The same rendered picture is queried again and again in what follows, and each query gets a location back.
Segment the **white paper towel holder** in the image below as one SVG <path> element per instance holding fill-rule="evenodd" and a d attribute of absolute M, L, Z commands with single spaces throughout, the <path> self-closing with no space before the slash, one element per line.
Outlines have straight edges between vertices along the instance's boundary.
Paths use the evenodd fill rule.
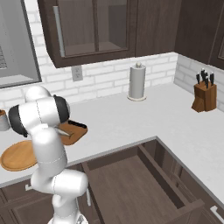
<path fill-rule="evenodd" d="M 146 99 L 144 95 L 145 73 L 146 67 L 141 62 L 137 62 L 130 68 L 129 94 L 127 97 L 134 102 L 140 102 Z"/>

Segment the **dark wood corner base cupboards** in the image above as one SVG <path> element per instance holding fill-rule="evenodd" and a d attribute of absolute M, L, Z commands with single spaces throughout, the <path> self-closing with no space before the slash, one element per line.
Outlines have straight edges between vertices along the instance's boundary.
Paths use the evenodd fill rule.
<path fill-rule="evenodd" d="M 189 202 L 203 200 L 205 205 L 199 217 L 198 224 L 222 224 L 212 213 L 210 208 L 216 206 L 217 212 L 223 220 L 224 210 L 158 140 L 154 139 L 143 143 L 143 147 L 150 153 L 153 159 Z"/>

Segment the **white wall socket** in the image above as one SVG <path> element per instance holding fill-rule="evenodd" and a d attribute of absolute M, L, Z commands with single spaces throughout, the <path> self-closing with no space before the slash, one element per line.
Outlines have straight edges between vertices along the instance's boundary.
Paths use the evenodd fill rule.
<path fill-rule="evenodd" d="M 72 66 L 71 69 L 72 69 L 73 81 L 82 81 L 83 80 L 82 67 Z"/>

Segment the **brown wooden knife block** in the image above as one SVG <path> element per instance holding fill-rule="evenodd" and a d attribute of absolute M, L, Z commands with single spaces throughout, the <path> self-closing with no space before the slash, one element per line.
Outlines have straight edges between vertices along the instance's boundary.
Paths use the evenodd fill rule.
<path fill-rule="evenodd" d="M 200 84 L 194 85 L 194 102 L 192 104 L 192 109 L 195 111 L 211 111 L 216 109 L 217 102 L 217 86 L 215 84 L 211 85 L 208 83 L 206 85 L 203 81 Z"/>

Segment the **round wooden plate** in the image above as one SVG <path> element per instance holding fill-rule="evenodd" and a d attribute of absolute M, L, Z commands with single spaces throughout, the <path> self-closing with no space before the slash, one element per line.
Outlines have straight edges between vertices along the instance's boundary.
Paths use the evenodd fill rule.
<path fill-rule="evenodd" d="M 25 140 L 14 143 L 1 156 L 1 166 L 10 172 L 20 172 L 33 167 L 37 163 L 32 141 Z"/>

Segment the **dark wood corner wall cupboards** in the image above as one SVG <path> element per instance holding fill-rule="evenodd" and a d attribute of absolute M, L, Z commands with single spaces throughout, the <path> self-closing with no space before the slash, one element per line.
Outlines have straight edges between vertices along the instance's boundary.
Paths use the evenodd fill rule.
<path fill-rule="evenodd" d="M 209 63 L 224 0 L 182 0 L 175 52 Z"/>

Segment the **white jar with brown lid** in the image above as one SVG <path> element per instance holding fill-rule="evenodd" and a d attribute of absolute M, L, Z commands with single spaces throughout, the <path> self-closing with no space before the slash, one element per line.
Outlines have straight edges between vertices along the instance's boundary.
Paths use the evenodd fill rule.
<path fill-rule="evenodd" d="M 6 131 L 11 128 L 8 116 L 4 110 L 0 109 L 0 131 Z"/>

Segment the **dark wood cupboard door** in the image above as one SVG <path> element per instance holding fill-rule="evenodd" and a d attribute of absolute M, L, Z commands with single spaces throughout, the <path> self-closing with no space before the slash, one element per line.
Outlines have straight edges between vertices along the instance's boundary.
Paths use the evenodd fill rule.
<path fill-rule="evenodd" d="M 138 0 L 136 56 L 174 51 L 182 0 Z"/>

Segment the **black handled knife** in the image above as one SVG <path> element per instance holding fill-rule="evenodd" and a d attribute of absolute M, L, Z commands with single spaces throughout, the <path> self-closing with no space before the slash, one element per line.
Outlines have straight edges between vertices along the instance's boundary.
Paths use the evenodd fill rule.
<path fill-rule="evenodd" d="M 68 124 L 71 124 L 71 125 L 74 125 L 74 126 L 77 126 L 77 127 L 81 127 L 83 129 L 88 128 L 86 124 L 75 122 L 75 121 L 72 121 L 72 120 L 68 120 Z"/>

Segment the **dark glass cupboard door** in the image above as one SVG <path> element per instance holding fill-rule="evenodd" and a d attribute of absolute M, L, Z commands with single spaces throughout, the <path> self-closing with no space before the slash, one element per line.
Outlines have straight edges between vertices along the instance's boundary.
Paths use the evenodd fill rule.
<path fill-rule="evenodd" d="M 133 57 L 138 0 L 38 0 L 46 50 L 57 68 Z M 65 57 L 53 6 L 59 7 Z"/>

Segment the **dark wood open drawer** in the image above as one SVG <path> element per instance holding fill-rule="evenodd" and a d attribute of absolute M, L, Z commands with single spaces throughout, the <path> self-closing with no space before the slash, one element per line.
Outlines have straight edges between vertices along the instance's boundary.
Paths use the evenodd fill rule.
<path fill-rule="evenodd" d="M 177 188 L 174 161 L 155 139 L 82 163 L 90 223 L 197 224 L 204 202 L 187 200 Z"/>

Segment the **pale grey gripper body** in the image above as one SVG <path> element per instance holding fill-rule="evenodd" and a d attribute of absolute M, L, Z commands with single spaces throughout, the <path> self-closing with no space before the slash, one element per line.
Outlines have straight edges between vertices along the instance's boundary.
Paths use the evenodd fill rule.
<path fill-rule="evenodd" d="M 61 134 L 62 136 L 67 136 L 70 137 L 71 134 L 68 134 L 67 132 L 65 132 L 63 129 L 61 129 L 60 127 L 56 126 L 56 130 L 58 131 L 59 134 Z"/>

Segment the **brown wooden cutting board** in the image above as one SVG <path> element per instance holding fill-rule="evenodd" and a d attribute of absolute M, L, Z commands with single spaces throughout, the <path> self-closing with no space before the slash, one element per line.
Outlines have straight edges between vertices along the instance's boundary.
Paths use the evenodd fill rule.
<path fill-rule="evenodd" d="M 71 136 L 62 136 L 62 135 L 60 136 L 61 141 L 64 145 L 75 144 L 88 132 L 88 129 L 83 129 L 81 127 L 68 124 L 68 120 L 64 123 L 61 123 L 59 127 L 68 134 L 71 134 Z"/>

